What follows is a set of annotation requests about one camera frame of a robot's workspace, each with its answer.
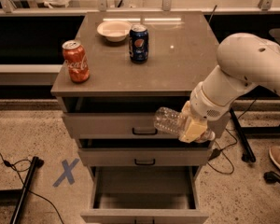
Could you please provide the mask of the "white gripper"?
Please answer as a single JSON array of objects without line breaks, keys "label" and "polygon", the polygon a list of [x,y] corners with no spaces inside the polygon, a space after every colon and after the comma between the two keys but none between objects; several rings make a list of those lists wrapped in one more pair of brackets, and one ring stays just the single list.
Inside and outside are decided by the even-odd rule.
[{"label": "white gripper", "polygon": [[[203,92],[203,84],[200,82],[191,92],[189,101],[186,101],[181,109],[184,116],[191,113],[202,119],[215,121],[229,111],[229,106],[216,105],[209,100]],[[191,143],[200,138],[207,129],[207,121],[202,119],[187,118],[178,139],[185,143]]]}]

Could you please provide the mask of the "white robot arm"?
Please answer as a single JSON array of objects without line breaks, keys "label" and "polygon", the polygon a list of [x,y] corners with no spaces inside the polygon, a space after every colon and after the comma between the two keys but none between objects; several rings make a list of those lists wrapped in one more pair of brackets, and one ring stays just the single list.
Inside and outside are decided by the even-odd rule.
[{"label": "white robot arm", "polygon": [[198,83],[181,114],[182,142],[212,140],[210,121],[220,119],[240,96],[262,86],[280,97],[280,46],[256,35],[239,33],[217,48],[217,66]]}]

